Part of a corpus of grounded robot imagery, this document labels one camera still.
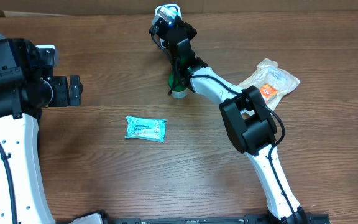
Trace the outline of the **green lid plastic jar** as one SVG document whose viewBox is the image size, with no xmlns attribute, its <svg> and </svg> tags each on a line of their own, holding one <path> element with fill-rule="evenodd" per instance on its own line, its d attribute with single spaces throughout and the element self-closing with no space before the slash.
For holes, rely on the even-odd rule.
<svg viewBox="0 0 358 224">
<path fill-rule="evenodd" d="M 188 94 L 187 87 L 180 84 L 179 79 L 174 76 L 173 72 L 168 78 L 168 94 L 176 99 L 182 99 Z"/>
</svg>

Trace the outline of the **teal tissue packet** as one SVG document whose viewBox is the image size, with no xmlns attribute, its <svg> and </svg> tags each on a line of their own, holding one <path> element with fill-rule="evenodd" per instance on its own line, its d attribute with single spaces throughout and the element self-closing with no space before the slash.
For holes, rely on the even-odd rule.
<svg viewBox="0 0 358 224">
<path fill-rule="evenodd" d="M 172 23 L 178 13 L 168 7 L 162 6 L 157 13 L 160 17 L 162 17 L 165 21 L 167 21 L 169 24 Z"/>
</svg>

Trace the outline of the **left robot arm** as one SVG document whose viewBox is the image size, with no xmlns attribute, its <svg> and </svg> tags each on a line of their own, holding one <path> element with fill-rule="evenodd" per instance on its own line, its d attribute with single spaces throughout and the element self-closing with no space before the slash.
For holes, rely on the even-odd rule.
<svg viewBox="0 0 358 224">
<path fill-rule="evenodd" d="M 44 107 L 79 106 L 77 75 L 53 73 L 57 50 L 0 35 L 0 223 L 53 223 L 40 171 Z"/>
</svg>

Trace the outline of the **teal wet wipes pack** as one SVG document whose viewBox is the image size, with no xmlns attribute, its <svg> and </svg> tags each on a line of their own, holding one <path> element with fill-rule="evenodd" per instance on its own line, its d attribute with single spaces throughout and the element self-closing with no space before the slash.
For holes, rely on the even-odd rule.
<svg viewBox="0 0 358 224">
<path fill-rule="evenodd" d="M 126 139 L 164 142 L 166 119 L 144 119 L 127 116 Z"/>
</svg>

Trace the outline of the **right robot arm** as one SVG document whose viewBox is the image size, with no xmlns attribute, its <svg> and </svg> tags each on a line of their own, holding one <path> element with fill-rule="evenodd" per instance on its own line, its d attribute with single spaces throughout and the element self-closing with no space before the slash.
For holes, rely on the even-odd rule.
<svg viewBox="0 0 358 224">
<path fill-rule="evenodd" d="M 170 91 L 178 87 L 207 97 L 219 106 L 227 136 L 234 148 L 251 161 L 265 192 L 269 223 L 307 223 L 308 217 L 292 193 L 278 158 L 285 127 L 266 104 L 258 88 L 240 88 L 215 74 L 196 57 L 191 40 L 197 34 L 175 12 L 161 7 L 152 20 L 151 36 L 159 36 L 159 47 L 172 67 Z"/>
</svg>

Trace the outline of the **beige snack pouch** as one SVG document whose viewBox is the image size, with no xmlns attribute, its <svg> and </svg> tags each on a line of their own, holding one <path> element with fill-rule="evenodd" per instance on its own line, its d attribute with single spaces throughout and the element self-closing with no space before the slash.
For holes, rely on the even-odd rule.
<svg viewBox="0 0 358 224">
<path fill-rule="evenodd" d="M 266 103 L 271 110 L 275 110 L 281 99 L 294 91 L 301 81 L 286 70 L 278 68 L 276 61 L 265 58 L 257 65 L 256 71 L 238 86 L 242 88 L 255 86 L 259 89 L 265 83 L 278 90 L 278 93 Z"/>
</svg>

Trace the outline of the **orange tissue packet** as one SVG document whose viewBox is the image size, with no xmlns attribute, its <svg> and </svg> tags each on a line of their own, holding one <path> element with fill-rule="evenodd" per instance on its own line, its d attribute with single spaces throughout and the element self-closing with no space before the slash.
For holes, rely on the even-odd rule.
<svg viewBox="0 0 358 224">
<path fill-rule="evenodd" d="M 260 88 L 259 88 L 259 91 L 262 95 L 262 98 L 264 99 L 264 101 L 267 103 L 269 100 L 271 100 L 277 93 L 278 93 L 278 90 L 268 84 L 268 83 L 265 83 L 263 84 Z"/>
</svg>

